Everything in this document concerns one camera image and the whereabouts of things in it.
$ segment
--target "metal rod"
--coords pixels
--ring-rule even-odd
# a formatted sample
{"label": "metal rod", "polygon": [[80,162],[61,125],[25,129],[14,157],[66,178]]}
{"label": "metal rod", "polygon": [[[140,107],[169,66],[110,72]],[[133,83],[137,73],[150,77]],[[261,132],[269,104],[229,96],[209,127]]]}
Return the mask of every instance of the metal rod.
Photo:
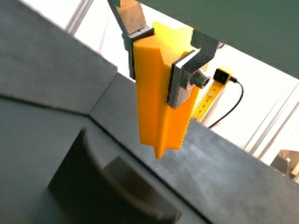
{"label": "metal rod", "polygon": [[73,15],[72,15],[70,20],[65,27],[65,32],[70,36],[73,36],[76,34],[76,31],[80,27],[80,23],[89,11],[89,6],[92,5],[92,3],[93,3],[93,0],[81,0],[78,3],[78,7],[73,12]]}

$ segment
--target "bolt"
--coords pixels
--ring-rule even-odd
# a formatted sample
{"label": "bolt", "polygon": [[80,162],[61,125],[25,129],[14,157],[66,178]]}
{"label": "bolt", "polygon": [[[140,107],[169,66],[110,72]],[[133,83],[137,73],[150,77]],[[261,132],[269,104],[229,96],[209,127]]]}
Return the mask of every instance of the bolt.
{"label": "bolt", "polygon": [[190,75],[190,84],[197,88],[204,88],[209,83],[210,77],[205,76],[200,69]]}

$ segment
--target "orange plastic block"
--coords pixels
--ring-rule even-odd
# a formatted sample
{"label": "orange plastic block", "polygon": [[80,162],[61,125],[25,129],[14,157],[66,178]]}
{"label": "orange plastic block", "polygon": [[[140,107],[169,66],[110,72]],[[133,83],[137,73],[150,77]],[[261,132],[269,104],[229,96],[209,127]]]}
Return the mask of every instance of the orange plastic block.
{"label": "orange plastic block", "polygon": [[140,143],[152,145],[154,157],[165,149],[178,150],[188,127],[198,89],[188,101],[172,109],[166,104],[172,63],[193,48],[192,28],[172,30],[153,23],[154,35],[133,43],[134,86]]}

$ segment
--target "gray metal surface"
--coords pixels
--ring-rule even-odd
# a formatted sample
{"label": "gray metal surface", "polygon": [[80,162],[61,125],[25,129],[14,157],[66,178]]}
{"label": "gray metal surface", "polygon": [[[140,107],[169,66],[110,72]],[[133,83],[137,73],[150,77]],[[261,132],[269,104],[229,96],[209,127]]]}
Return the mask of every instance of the gray metal surface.
{"label": "gray metal surface", "polygon": [[0,21],[0,95],[88,114],[116,67],[17,1]]}
{"label": "gray metal surface", "polygon": [[134,98],[134,84],[118,75],[90,117],[210,222],[297,223],[297,185],[196,122],[181,149],[154,159],[138,143]]}
{"label": "gray metal surface", "polygon": [[297,1],[138,2],[299,78]]}
{"label": "gray metal surface", "polygon": [[85,116],[4,98],[0,98],[0,223],[72,223],[46,186],[84,127],[94,159],[106,165],[121,157],[181,211],[177,224],[205,224]]}

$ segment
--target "metal bracket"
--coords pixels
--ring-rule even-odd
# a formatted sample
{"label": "metal bracket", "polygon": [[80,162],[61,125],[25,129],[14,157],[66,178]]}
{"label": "metal bracket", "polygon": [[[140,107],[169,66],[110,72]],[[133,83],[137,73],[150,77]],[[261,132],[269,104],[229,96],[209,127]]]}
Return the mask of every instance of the metal bracket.
{"label": "metal bracket", "polygon": [[198,31],[193,31],[190,44],[200,50],[189,52],[172,63],[166,102],[173,109],[177,109],[188,100],[192,87],[204,88],[210,79],[201,73],[200,68],[212,60],[218,41]]}
{"label": "metal bracket", "polygon": [[145,25],[141,4],[136,0],[106,0],[122,31],[125,50],[128,52],[129,77],[136,78],[133,42],[154,34],[154,29]]}

